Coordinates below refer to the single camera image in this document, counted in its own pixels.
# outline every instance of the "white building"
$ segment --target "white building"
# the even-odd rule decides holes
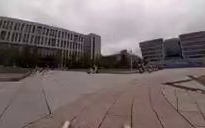
[[[75,55],[78,59],[84,54],[90,54],[93,59],[101,54],[101,37],[96,34],[84,35],[67,29],[8,17],[0,17],[0,44],[37,47],[38,54],[42,56],[71,58]]]

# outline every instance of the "lamp post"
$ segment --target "lamp post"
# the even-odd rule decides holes
[[[132,50],[130,50],[130,70],[132,71]]]

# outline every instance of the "distant building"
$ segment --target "distant building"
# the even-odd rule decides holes
[[[184,58],[205,57],[205,31],[179,36]]]
[[[139,43],[143,59],[160,61],[164,59],[163,39],[149,40]]]
[[[181,44],[178,38],[167,39],[163,44],[165,59],[182,58]]]
[[[155,39],[139,43],[142,56],[149,61],[205,58],[205,31],[182,34],[163,41]]]
[[[130,68],[131,62],[132,66],[136,67],[141,62],[139,56],[129,53],[127,50],[121,50],[119,53],[103,56],[101,60],[101,66],[106,68]]]
[[[101,37],[96,34],[85,36],[85,53],[91,60],[95,60],[101,56]]]
[[[101,54],[101,37],[84,35],[63,28],[36,22],[0,17],[0,46],[14,47],[19,52],[26,46],[37,48],[42,58],[54,57],[64,60],[78,60],[86,54],[91,59]]]

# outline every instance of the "building facade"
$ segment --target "building facade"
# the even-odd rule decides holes
[[[101,37],[96,34],[85,36],[85,51],[91,60],[95,60],[101,56]]]
[[[143,59],[160,61],[164,58],[163,39],[149,40],[139,43]]]
[[[99,35],[90,35],[95,37],[94,44],[101,43]],[[86,44],[91,43],[85,40],[88,36],[36,22],[0,17],[0,45],[17,46],[19,50],[24,46],[30,46],[37,48],[37,54],[43,57],[54,56],[63,60],[75,56],[78,60],[85,54],[92,54],[92,57],[100,54],[101,45],[90,45],[93,48],[86,50]]]
[[[182,58],[181,44],[178,38],[166,39],[163,46],[165,59]]]
[[[182,34],[179,39],[184,58],[205,57],[205,31]]]
[[[143,58],[149,61],[204,59],[205,31],[182,34],[179,38],[156,39],[140,43]]]

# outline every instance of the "sky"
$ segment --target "sky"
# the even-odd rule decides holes
[[[0,0],[0,16],[102,37],[102,54],[205,30],[205,0]]]

